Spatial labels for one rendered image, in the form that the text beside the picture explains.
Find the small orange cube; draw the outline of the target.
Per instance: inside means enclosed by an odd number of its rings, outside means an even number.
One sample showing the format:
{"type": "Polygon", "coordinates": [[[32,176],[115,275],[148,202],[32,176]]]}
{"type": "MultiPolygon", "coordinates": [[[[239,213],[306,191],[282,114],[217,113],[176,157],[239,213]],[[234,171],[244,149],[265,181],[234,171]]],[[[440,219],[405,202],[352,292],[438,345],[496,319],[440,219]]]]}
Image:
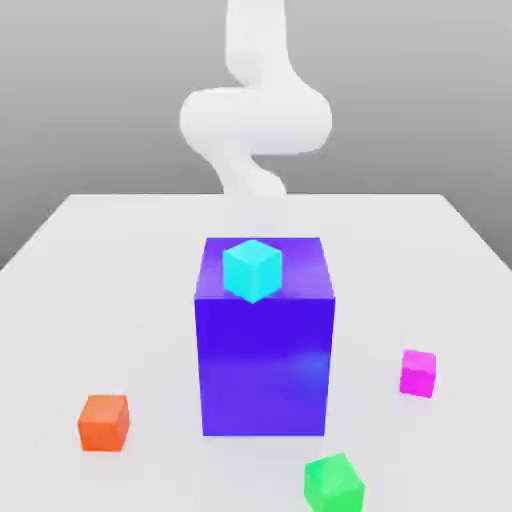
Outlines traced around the small orange cube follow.
{"type": "Polygon", "coordinates": [[[77,425],[84,451],[121,451],[130,427],[127,397],[89,395],[77,425]]]}

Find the large blue box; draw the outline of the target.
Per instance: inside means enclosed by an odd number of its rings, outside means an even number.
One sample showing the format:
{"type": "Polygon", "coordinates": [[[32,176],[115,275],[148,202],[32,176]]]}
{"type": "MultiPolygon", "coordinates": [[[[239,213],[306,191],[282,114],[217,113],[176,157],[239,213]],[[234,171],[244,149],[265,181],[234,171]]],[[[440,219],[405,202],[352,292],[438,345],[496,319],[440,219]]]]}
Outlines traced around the large blue box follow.
{"type": "Polygon", "coordinates": [[[325,432],[335,294],[319,238],[267,238],[283,254],[283,284],[251,304],[225,290],[209,237],[194,296],[202,431],[206,436],[325,432]]]}

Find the small green cube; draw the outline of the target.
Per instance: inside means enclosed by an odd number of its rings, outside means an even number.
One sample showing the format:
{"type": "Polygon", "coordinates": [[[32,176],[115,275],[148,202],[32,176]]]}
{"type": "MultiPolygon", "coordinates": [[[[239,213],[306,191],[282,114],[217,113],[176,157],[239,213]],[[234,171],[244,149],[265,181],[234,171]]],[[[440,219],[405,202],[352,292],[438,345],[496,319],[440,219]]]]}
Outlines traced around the small green cube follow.
{"type": "Polygon", "coordinates": [[[365,484],[344,453],[307,463],[304,497],[312,512],[362,512],[365,484]]]}

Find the small cyan cube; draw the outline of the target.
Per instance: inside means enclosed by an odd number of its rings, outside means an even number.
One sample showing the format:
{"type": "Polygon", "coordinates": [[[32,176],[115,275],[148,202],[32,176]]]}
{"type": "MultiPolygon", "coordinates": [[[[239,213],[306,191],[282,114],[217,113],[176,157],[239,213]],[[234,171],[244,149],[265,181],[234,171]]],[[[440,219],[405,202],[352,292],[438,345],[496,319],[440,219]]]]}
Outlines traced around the small cyan cube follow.
{"type": "Polygon", "coordinates": [[[282,252],[254,239],[224,250],[222,268],[224,289],[252,304],[282,287],[282,252]]]}

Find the small magenta cube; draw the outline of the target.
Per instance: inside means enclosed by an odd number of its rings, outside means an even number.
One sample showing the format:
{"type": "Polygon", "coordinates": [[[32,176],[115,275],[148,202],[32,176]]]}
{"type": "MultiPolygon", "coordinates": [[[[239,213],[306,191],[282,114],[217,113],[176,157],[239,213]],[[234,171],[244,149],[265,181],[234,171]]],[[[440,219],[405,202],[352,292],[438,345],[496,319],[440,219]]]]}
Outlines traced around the small magenta cube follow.
{"type": "Polygon", "coordinates": [[[424,398],[431,398],[436,381],[436,355],[406,349],[403,352],[399,390],[424,398]]]}

